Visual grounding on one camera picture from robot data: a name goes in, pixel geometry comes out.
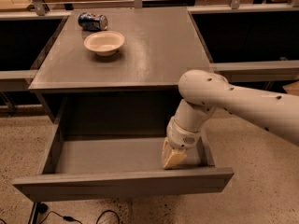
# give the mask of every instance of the gray tabletop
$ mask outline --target gray tabletop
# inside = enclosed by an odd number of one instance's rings
[[[190,69],[210,70],[186,7],[105,8],[108,30],[124,35],[124,45],[110,57],[87,50],[92,32],[78,25],[72,11],[30,86],[32,91],[176,86]]]

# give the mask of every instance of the bowl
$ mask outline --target bowl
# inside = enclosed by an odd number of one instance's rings
[[[113,31],[94,33],[86,37],[84,46],[100,56],[113,55],[124,43],[124,36]]]

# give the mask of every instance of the black cable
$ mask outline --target black cable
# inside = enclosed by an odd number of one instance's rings
[[[7,224],[2,218],[0,218],[0,220],[1,220],[4,224]]]
[[[116,212],[114,212],[114,211],[112,211],[112,210],[106,210],[106,211],[104,211],[103,213],[101,213],[100,217],[96,220],[95,224],[97,224],[97,223],[99,222],[99,220],[102,218],[102,216],[103,216],[104,214],[106,214],[106,213],[113,213],[113,214],[116,216],[116,218],[118,219],[118,223],[119,223],[119,224],[121,223],[121,221],[120,221],[120,217],[119,217],[119,215],[118,215]]]
[[[58,213],[56,213],[56,212],[54,212],[54,211],[50,211],[50,212],[48,212],[47,215],[46,215],[46,217],[45,217],[41,222],[39,222],[39,224],[43,223],[43,222],[48,218],[48,216],[49,216],[50,213],[56,214],[57,216],[61,217],[63,220],[66,220],[66,221],[69,221],[69,222],[74,222],[74,221],[76,221],[77,223],[83,224],[83,223],[80,222],[79,220],[76,220],[76,219],[74,219],[74,218],[72,218],[72,217],[68,217],[68,216],[61,216],[60,214],[58,214]]]

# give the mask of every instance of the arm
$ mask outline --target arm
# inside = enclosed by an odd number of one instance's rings
[[[196,145],[201,127],[215,107],[299,146],[299,97],[230,85],[217,74],[192,70],[185,73],[178,89],[183,97],[171,118],[164,141],[163,166],[173,168]]]

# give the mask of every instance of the can lid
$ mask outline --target can lid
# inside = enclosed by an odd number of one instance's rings
[[[107,27],[108,27],[107,17],[104,16],[104,15],[101,15],[101,17],[100,17],[100,28],[101,28],[101,31],[106,30]]]

